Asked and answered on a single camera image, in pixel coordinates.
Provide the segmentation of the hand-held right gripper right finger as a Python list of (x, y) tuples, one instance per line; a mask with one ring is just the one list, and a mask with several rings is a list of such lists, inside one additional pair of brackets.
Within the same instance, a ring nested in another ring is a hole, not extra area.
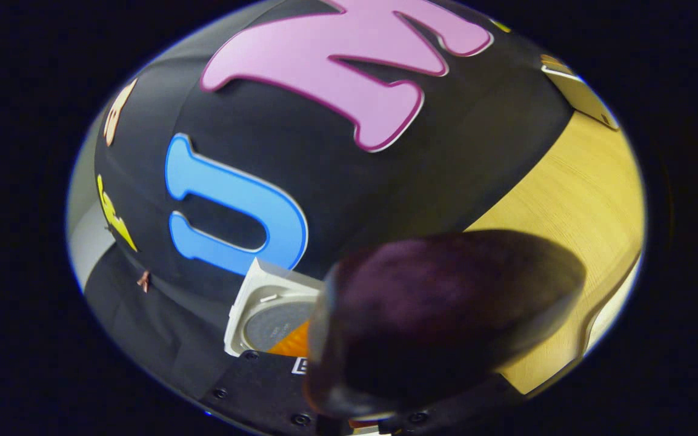
[(456, 435), (526, 401), (503, 375), (493, 374), (463, 394), (373, 424), (352, 424), (349, 435)]

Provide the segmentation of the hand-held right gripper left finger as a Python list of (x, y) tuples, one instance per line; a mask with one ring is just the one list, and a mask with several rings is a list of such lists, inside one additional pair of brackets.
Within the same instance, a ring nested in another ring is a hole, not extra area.
[(203, 395), (208, 414), (257, 435), (319, 435), (318, 414), (302, 392), (305, 322), (263, 351), (246, 350)]

